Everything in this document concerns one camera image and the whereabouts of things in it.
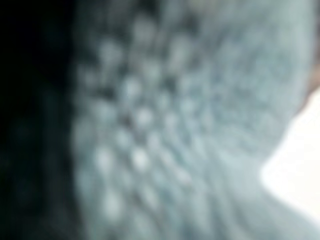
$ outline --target gray cloth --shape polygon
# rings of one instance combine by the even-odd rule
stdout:
[[[313,61],[311,0],[78,6],[72,153],[88,240],[319,240],[259,182]]]

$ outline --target textured fabric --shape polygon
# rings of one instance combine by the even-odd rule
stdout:
[[[75,22],[86,239],[320,239],[259,182],[305,96],[311,0],[88,0]]]

